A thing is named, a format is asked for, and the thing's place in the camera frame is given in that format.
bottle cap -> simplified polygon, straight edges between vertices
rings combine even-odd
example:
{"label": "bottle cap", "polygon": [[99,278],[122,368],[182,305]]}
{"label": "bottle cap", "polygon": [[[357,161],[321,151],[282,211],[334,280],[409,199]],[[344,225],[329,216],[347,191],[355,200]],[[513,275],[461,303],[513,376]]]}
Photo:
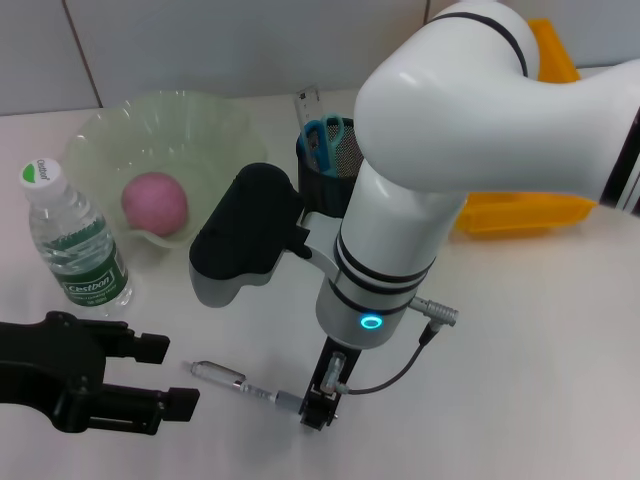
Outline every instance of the bottle cap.
{"label": "bottle cap", "polygon": [[20,173],[20,184],[31,203],[46,205],[59,198],[67,188],[60,164],[50,158],[28,163]]}

pink sphere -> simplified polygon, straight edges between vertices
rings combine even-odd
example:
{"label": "pink sphere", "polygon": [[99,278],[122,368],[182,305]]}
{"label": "pink sphere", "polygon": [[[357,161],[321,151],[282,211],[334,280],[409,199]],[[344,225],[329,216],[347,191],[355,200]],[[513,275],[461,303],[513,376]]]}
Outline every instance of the pink sphere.
{"label": "pink sphere", "polygon": [[180,184],[164,173],[145,173],[122,192],[122,209],[133,228],[171,235],[187,221],[187,196]]}

mesh pen holder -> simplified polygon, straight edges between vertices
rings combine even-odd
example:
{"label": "mesh pen holder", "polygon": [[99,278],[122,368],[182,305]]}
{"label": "mesh pen holder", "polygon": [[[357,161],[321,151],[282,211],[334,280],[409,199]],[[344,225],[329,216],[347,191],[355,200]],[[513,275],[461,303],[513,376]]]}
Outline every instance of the mesh pen holder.
{"label": "mesh pen holder", "polygon": [[[299,136],[296,142],[298,156],[298,188],[304,200],[304,214],[319,212],[329,217],[342,218],[347,211],[353,187],[360,171],[364,156],[358,147],[353,129],[353,120],[343,118],[344,135],[336,147],[337,176],[331,177],[320,173],[318,164],[311,155],[307,159],[304,144]],[[330,118],[327,122],[329,140],[333,140],[339,133],[338,122]],[[311,129],[307,135],[310,148],[317,139],[317,132]]]}

yellow bin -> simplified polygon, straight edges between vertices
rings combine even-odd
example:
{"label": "yellow bin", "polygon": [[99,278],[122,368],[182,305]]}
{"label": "yellow bin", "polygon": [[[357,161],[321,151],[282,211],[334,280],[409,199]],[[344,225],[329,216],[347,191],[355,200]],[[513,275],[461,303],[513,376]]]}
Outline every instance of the yellow bin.
{"label": "yellow bin", "polygon": [[[580,80],[567,51],[551,22],[530,20],[540,49],[538,80],[568,83]],[[472,193],[456,222],[459,230],[470,234],[524,233],[575,225],[589,215],[596,204],[569,195],[546,193]]]}

green label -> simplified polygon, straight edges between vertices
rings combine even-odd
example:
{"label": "green label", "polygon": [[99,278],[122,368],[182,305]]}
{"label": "green label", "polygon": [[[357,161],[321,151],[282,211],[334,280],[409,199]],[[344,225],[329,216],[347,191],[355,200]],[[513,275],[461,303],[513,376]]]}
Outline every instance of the green label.
{"label": "green label", "polygon": [[129,278],[115,243],[109,257],[93,270],[78,275],[53,275],[69,300],[83,307],[110,302],[120,295]]}
{"label": "green label", "polygon": [[22,171],[22,178],[29,183],[36,183],[36,167],[31,163],[24,167],[24,170]]}

